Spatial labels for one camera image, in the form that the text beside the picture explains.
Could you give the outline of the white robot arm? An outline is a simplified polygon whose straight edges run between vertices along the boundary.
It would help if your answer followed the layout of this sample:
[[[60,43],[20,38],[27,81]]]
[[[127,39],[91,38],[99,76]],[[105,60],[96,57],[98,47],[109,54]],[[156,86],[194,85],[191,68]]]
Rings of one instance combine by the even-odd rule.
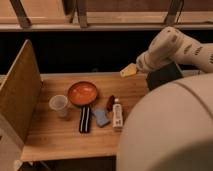
[[[134,106],[121,132],[116,171],[213,171],[213,43],[166,27],[136,65],[150,72],[171,62],[202,73],[163,84]]]

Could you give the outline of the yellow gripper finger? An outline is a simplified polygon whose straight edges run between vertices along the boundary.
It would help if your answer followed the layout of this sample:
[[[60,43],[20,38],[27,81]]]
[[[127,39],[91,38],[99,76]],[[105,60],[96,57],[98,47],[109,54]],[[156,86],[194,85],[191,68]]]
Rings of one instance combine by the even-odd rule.
[[[130,63],[128,66],[126,66],[124,69],[120,71],[120,75],[122,77],[128,77],[135,75],[137,73],[137,67],[134,63]]]

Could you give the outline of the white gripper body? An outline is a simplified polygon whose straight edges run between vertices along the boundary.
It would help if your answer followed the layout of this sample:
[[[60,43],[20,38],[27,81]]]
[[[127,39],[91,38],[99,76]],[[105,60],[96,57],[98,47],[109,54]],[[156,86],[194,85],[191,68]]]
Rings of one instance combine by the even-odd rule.
[[[154,39],[148,50],[139,55],[136,59],[137,69],[148,73],[156,71],[172,62],[169,58],[174,44],[168,40]]]

